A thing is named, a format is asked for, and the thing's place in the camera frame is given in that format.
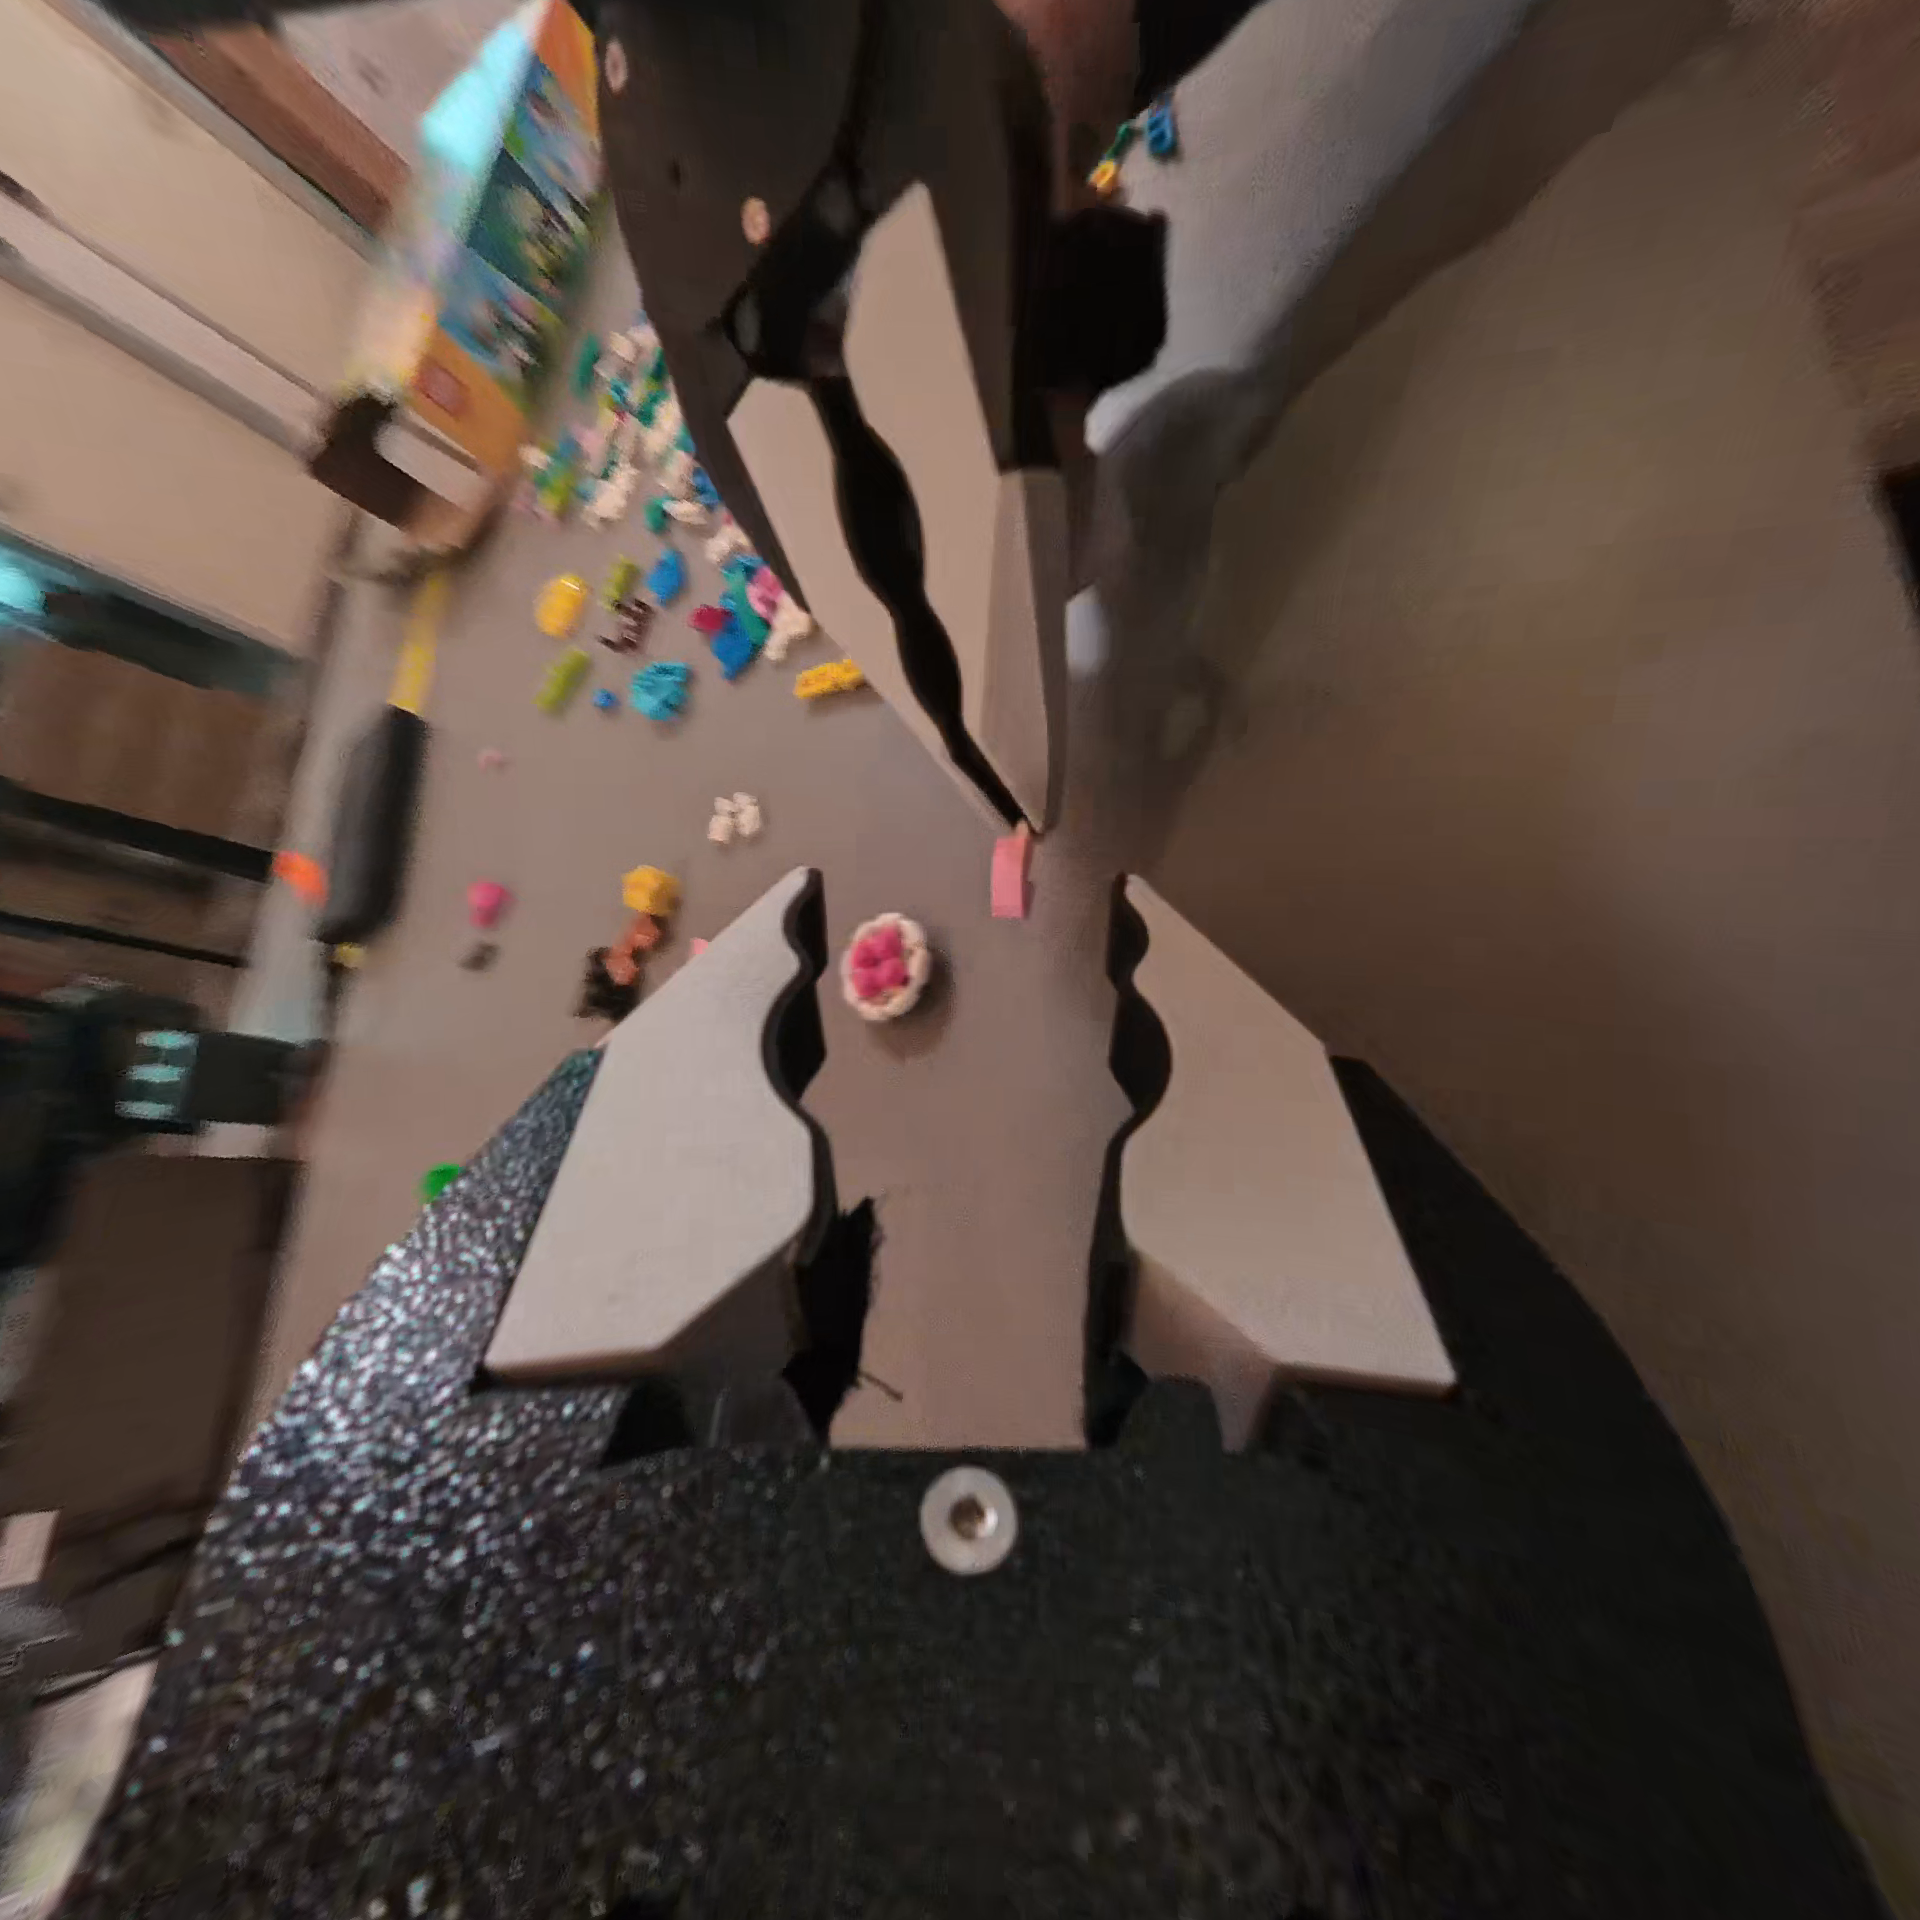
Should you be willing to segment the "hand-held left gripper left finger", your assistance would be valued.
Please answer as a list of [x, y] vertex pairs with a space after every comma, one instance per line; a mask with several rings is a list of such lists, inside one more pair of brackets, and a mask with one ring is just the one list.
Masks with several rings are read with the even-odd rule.
[[486, 1349], [489, 1386], [643, 1386], [706, 1445], [822, 1445], [806, 1273], [834, 1222], [825, 879], [793, 868], [597, 1053]]

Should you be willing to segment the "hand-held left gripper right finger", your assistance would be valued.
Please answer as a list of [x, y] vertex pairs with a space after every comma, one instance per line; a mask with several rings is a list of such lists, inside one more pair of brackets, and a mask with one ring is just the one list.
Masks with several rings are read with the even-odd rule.
[[1112, 889], [1122, 1098], [1089, 1255], [1083, 1433], [1165, 1382], [1247, 1452], [1288, 1386], [1441, 1401], [1457, 1364], [1329, 1047], [1152, 884]]

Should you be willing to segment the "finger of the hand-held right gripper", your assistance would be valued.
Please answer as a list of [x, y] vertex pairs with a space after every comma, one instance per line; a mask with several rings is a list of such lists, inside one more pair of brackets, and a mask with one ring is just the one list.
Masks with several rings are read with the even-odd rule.
[[999, 468], [942, 219], [912, 182], [854, 277], [847, 363], [864, 421], [914, 498], [921, 578], [959, 667], [959, 722], [1029, 833], [1050, 833], [1069, 772], [1069, 489]]
[[866, 425], [850, 377], [759, 377], [727, 421], [783, 555], [825, 636], [990, 815], [1019, 826], [1006, 788], [965, 741], [959, 667], [921, 578], [921, 521], [901, 465]]

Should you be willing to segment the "grey desk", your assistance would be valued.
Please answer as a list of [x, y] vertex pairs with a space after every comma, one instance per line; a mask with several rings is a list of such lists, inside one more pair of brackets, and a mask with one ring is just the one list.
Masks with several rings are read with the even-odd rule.
[[[1917, 628], [1789, 263], [1800, 148], [1682, 63], [1277, 425], [1197, 369], [1122, 433], [1074, 749], [1133, 759], [1082, 796], [1343, 1053], [1443, 1399], [1288, 1386], [1231, 1454], [1178, 1387], [1158, 1454], [1089, 1449], [1121, 854], [1046, 849], [987, 923], [985, 826], [870, 694], [536, 719], [510, 598], [605, 543], [502, 529], [438, 718], [513, 766], [439, 749], [262, 1406], [307, 1521], [357, 1455], [351, 1495], [426, 1447], [503, 1492], [573, 1404], [533, 1509], [630, 1530], [589, 1674], [661, 1670], [617, 1834], [686, 1909], [1917, 1916]], [[518, 1250], [585, 1077], [347, 1286], [711, 774], [768, 781], [776, 849], [691, 923], [800, 860], [834, 931], [901, 901], [947, 951], [901, 1037], [824, 1010], [810, 1103], [880, 1235], [850, 1452], [599, 1471], [611, 1391], [471, 1372], [413, 1435], [429, 1298], [502, 1297], [510, 1255], [455, 1268], [499, 1201]]]

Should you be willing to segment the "colourful cardboard box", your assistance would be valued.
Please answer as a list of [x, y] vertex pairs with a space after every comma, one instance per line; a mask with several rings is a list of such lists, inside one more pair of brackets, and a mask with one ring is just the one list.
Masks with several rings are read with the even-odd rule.
[[605, 180], [593, 30], [521, 5], [424, 116], [307, 453], [328, 491], [434, 555], [474, 540], [521, 468]]

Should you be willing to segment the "white round pie toy brick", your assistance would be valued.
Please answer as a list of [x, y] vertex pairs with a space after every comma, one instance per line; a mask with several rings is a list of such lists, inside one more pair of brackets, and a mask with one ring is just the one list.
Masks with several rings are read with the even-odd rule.
[[855, 926], [840, 958], [840, 990], [859, 1022], [896, 1025], [919, 1009], [934, 967], [926, 929], [888, 909]]

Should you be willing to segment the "yellow tape strip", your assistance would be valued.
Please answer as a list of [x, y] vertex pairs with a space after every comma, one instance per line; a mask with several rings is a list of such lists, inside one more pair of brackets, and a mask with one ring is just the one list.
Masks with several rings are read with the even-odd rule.
[[448, 611], [451, 578], [434, 570], [421, 578], [400, 628], [400, 649], [392, 676], [390, 707], [399, 714], [426, 718], [426, 705], [438, 676], [442, 621]]

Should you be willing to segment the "black rectangular block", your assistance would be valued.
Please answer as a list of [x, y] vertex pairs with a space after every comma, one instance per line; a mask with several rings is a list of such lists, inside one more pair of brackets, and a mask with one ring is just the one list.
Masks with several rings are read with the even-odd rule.
[[393, 923], [416, 841], [426, 749], [426, 719], [397, 705], [385, 705], [354, 741], [331, 815], [328, 899], [317, 923], [323, 947], [368, 945]]

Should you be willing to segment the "black charger with slots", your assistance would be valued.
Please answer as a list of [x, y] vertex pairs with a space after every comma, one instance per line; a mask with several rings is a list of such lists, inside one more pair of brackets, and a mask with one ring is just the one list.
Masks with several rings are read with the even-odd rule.
[[80, 1115], [111, 1141], [278, 1130], [329, 1065], [323, 1041], [234, 1033], [186, 998], [104, 980], [64, 998], [63, 1014]]

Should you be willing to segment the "white door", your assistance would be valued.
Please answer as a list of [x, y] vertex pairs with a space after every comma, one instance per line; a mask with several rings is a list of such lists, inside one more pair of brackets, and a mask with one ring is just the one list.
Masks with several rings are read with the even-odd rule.
[[6, 525], [307, 655], [345, 506], [294, 453], [15, 286], [2, 293]]
[[299, 449], [371, 239], [97, 5], [2, 5], [6, 287]]

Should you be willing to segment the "wooden post with red signs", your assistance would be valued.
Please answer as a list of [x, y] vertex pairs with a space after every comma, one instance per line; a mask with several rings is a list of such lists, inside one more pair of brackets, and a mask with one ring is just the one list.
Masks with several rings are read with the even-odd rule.
[[145, 41], [341, 213], [373, 233], [390, 221], [410, 178], [405, 161], [278, 31], [211, 22]]

